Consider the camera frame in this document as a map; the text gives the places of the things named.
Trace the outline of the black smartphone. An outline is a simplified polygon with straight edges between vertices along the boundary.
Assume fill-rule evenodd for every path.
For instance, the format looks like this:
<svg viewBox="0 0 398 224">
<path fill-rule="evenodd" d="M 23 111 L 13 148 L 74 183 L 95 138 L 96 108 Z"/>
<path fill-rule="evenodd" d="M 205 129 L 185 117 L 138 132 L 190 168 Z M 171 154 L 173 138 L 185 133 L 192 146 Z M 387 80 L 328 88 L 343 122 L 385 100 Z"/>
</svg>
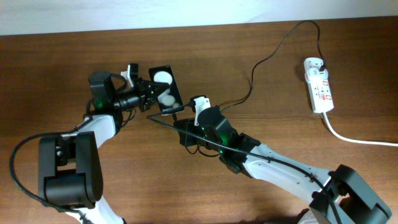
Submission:
<svg viewBox="0 0 398 224">
<path fill-rule="evenodd" d="M 169 87 L 157 97 L 160 112 L 169 115 L 184 111 L 182 97 L 171 66 L 150 68 L 149 76 L 153 82 L 169 84 Z"/>
</svg>

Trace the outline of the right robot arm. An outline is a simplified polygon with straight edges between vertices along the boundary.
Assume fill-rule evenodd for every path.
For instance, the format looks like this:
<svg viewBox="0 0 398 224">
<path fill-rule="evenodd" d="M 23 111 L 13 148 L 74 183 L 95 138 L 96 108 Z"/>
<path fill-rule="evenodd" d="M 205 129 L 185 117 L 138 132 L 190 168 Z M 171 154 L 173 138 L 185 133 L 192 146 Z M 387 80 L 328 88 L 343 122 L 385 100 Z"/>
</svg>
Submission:
<svg viewBox="0 0 398 224">
<path fill-rule="evenodd" d="M 198 118 L 174 121 L 183 146 L 219 152 L 235 174 L 270 182 L 307 202 L 317 223 L 387 223 L 391 209 L 352 168 L 309 166 L 285 157 L 247 134 L 238 133 L 218 107 Z"/>
</svg>

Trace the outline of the white power strip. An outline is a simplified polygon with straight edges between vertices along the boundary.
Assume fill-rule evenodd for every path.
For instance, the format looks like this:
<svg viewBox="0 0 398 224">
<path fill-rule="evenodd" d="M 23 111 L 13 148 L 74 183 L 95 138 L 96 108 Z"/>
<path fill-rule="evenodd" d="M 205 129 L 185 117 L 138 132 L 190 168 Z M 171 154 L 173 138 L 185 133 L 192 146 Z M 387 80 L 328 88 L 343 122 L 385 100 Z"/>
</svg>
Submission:
<svg viewBox="0 0 398 224">
<path fill-rule="evenodd" d="M 324 66 L 323 60 L 316 57 L 306 58 L 303 65 L 305 71 L 312 67 L 319 69 L 319 71 L 321 72 L 326 70 L 326 69 L 321 70 L 322 66 Z M 314 113 L 318 114 L 326 113 L 334 108 L 328 79 L 315 83 L 307 83 L 307 85 L 308 85 L 308 92 L 310 95 L 312 110 Z"/>
</svg>

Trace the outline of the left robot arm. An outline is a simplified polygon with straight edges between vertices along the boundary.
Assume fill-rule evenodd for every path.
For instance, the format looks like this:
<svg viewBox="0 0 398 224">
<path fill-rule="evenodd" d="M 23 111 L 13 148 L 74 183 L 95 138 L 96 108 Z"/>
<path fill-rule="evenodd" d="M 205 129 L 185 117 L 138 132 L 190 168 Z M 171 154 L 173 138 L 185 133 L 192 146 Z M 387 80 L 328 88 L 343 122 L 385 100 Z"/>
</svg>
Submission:
<svg viewBox="0 0 398 224">
<path fill-rule="evenodd" d="M 80 223 L 124 223 L 103 196 L 98 149 L 147 111 L 169 89 L 168 82 L 98 71 L 88 77 L 92 99 L 81 124 L 39 141 L 39 195 Z"/>
</svg>

